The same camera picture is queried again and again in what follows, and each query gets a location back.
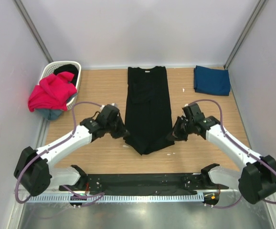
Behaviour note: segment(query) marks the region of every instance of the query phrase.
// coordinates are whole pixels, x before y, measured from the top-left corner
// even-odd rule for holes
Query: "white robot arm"
[[[106,133],[110,133],[113,138],[129,135],[119,109],[110,104],[103,107],[96,119],[84,119],[73,131],[56,141],[35,150],[31,147],[25,148],[17,163],[14,176],[18,179],[26,165],[33,158],[39,157],[28,167],[20,180],[31,196],[37,196],[49,187],[61,185],[80,190],[87,181],[87,174],[80,167],[72,165],[69,168],[54,168],[54,166],[76,149],[103,137]]]
[[[189,134],[200,135],[226,153],[242,172],[225,169],[218,164],[210,165],[207,167],[208,176],[214,184],[239,189],[243,197],[252,204],[276,192],[276,176],[254,159],[263,160],[276,171],[276,161],[271,156],[262,157],[247,148],[225,128],[222,130],[223,127],[216,118],[213,116],[205,118],[197,104],[187,105],[183,110],[185,116],[177,118],[167,139],[186,141]],[[54,165],[76,149],[104,136],[105,133],[110,133],[113,138],[129,135],[119,110],[112,105],[104,106],[95,120],[93,118],[83,120],[75,130],[46,146],[36,150],[31,147],[25,148],[14,176],[18,178],[23,168],[38,156],[39,158],[29,166],[20,180],[31,196],[41,194],[48,187],[61,185],[68,185],[72,190],[82,190],[88,178],[81,168],[75,165],[69,168],[54,168]],[[241,147],[248,151],[249,155],[244,153]]]
[[[214,184],[238,189],[251,204],[276,192],[276,176],[264,166],[276,172],[276,161],[270,155],[261,156],[232,136],[215,117],[205,117],[196,103],[183,107],[185,116],[178,117],[171,141],[187,141],[189,134],[197,134],[218,146],[239,167],[240,172],[226,169],[218,164],[208,166],[208,176]]]

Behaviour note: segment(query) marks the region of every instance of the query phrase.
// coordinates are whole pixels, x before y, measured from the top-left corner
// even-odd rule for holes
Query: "pink garment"
[[[33,112],[36,108],[47,108],[66,111],[67,99],[76,93],[75,86],[69,83],[73,76],[72,73],[62,72],[48,75],[40,80],[29,97],[29,110]]]

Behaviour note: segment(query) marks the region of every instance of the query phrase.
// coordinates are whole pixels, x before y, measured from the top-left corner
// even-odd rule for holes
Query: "laundry basket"
[[[75,61],[55,61],[55,62],[52,62],[44,68],[44,70],[42,72],[42,76],[41,76],[40,79],[43,79],[43,78],[47,77],[48,75],[52,74],[55,69],[65,65],[65,64],[73,64],[78,69],[79,74],[77,76],[77,81],[76,81],[75,87],[76,87],[77,92],[79,92],[82,67],[78,62],[75,62]],[[68,111],[72,109],[73,105],[75,104],[75,101],[76,101],[76,96],[74,98],[72,98],[69,102],[67,102],[67,110]]]

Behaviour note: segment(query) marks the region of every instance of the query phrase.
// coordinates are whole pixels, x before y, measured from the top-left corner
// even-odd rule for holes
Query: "blue cloth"
[[[75,96],[77,96],[77,93],[71,95],[67,99],[67,102],[69,102]],[[38,111],[47,120],[56,120],[63,112],[63,110],[54,110],[54,109],[35,109],[35,110]]]
[[[195,67],[195,92],[228,96],[230,88],[228,70],[210,69],[201,66]]]

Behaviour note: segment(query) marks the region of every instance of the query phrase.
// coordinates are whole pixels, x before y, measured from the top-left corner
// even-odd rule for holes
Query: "wooden surface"
[[[232,94],[211,96],[195,93],[193,89],[193,69],[167,69],[173,124],[182,107],[197,99],[211,98],[223,109],[224,126],[231,134],[248,146],[244,128]],[[122,118],[125,117],[127,99],[127,70],[90,70],[82,72],[77,102],[92,101],[99,104],[117,103]],[[205,116],[219,119],[215,104],[199,103]],[[91,117],[98,107],[82,104],[75,108],[77,122]],[[71,112],[51,122],[47,144],[67,134],[73,129]],[[187,142],[141,156],[133,148],[123,147],[123,139],[112,139],[106,135],[93,143],[77,149],[64,158],[57,167],[80,166],[86,173],[176,173],[200,172],[201,168],[219,163],[224,167],[237,169],[236,165],[216,146],[200,136],[190,135]]]

